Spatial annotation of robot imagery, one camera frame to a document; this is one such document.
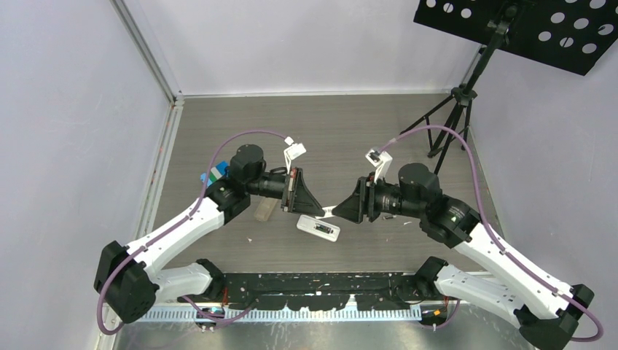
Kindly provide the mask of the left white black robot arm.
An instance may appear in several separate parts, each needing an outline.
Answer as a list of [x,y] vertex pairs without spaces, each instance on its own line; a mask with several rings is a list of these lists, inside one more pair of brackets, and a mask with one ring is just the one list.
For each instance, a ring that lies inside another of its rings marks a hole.
[[268,171],[264,152],[255,144],[237,149],[227,173],[207,186],[182,213],[129,244],[117,241],[101,251],[94,288],[125,324],[144,316],[153,305],[199,295],[218,300],[224,277],[209,260],[183,268],[166,265],[206,234],[222,228],[251,204],[253,195],[279,200],[285,212],[322,217],[322,205],[307,189],[301,168]]

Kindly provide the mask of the white battery cover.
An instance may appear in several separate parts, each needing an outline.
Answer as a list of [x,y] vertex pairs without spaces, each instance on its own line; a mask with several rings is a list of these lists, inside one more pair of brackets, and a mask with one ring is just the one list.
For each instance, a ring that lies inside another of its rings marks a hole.
[[334,209],[334,208],[335,208],[335,206],[326,206],[326,207],[323,207],[323,208],[322,208],[322,209],[323,209],[323,211],[324,211],[323,218],[330,218],[330,217],[333,217],[333,216],[334,216],[334,214],[333,214],[332,212],[333,212],[333,209]]

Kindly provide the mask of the white remote control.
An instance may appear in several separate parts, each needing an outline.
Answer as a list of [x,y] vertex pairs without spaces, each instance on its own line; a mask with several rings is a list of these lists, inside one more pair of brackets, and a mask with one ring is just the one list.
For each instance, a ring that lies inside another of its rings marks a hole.
[[296,227],[302,232],[309,233],[330,242],[336,242],[340,234],[340,228],[338,226],[307,215],[301,215],[299,217]]

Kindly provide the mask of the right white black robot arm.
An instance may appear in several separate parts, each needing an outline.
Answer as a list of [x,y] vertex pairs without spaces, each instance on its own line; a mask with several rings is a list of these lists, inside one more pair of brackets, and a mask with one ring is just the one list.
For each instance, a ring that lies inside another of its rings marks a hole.
[[439,179],[421,163],[402,166],[398,184],[375,174],[361,177],[353,194],[335,206],[336,217],[361,223],[380,214],[418,219],[434,241],[467,256],[498,279],[475,278],[444,260],[430,257],[418,269],[416,289],[425,299],[439,294],[463,299],[514,325],[537,349],[564,349],[594,298],[583,284],[569,285],[519,253],[484,226],[480,214],[442,192]]

